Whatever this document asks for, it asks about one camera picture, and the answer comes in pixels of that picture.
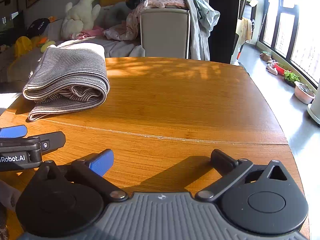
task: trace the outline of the white tag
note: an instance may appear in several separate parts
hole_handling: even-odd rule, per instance
[[[251,7],[255,7],[258,4],[258,0],[251,0],[249,4]]]

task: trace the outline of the wooden table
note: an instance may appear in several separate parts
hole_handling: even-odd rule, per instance
[[[47,154],[58,165],[111,148],[105,178],[133,191],[191,191],[220,178],[213,149],[255,164],[279,159],[300,189],[287,140],[267,102],[242,67],[173,58],[107,58],[111,89],[95,109],[26,122],[33,103],[19,98],[0,116],[2,127],[25,124],[28,136],[61,130],[65,146]],[[0,173],[23,190],[34,170]],[[22,229],[9,214],[11,239]],[[308,221],[301,232],[309,237]]]

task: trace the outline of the striped cloth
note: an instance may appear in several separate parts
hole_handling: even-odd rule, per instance
[[[49,46],[22,93],[36,102],[28,115],[30,121],[35,121],[49,114],[99,106],[109,89],[104,48],[79,43],[68,49]]]

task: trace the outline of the white crosshair logo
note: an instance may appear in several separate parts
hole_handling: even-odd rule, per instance
[[[167,196],[161,194],[161,195],[158,196],[158,199],[164,200],[166,197],[167,197]]]

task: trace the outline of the pink cloth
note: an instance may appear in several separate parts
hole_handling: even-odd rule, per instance
[[[82,30],[78,34],[72,34],[70,39],[72,40],[82,40],[88,37],[93,36],[102,36],[103,35],[103,28],[99,26],[94,26],[92,30]]]
[[[146,0],[139,4],[129,15],[127,20],[121,24],[112,26],[103,33],[108,40],[132,41],[138,35],[139,14],[148,8],[165,8],[168,5],[175,5],[178,8],[187,9],[184,0]]]

